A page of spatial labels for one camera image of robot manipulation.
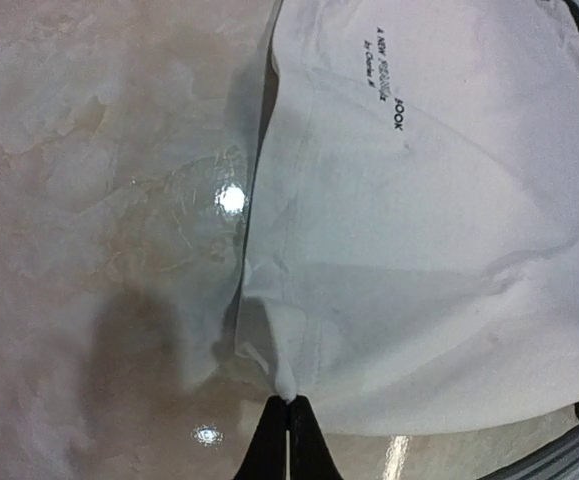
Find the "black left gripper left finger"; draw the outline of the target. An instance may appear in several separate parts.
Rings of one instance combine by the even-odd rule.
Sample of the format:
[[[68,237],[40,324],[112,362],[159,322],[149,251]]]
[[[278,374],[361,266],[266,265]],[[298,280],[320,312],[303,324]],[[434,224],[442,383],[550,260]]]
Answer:
[[[289,410],[279,396],[269,397],[234,480],[283,480],[287,471]]]

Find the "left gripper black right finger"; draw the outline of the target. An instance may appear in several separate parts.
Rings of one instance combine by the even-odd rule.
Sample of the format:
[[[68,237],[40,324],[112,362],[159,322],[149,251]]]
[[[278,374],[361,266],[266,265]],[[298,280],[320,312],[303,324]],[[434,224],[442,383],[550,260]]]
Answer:
[[[306,396],[288,405],[289,478],[291,480],[342,480]]]

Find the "white garment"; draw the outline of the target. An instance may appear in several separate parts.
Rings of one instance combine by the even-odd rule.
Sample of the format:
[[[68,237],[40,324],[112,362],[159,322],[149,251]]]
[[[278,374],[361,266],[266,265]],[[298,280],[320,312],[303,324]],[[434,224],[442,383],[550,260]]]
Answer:
[[[579,33],[562,1],[285,1],[239,355],[323,430],[579,402]]]

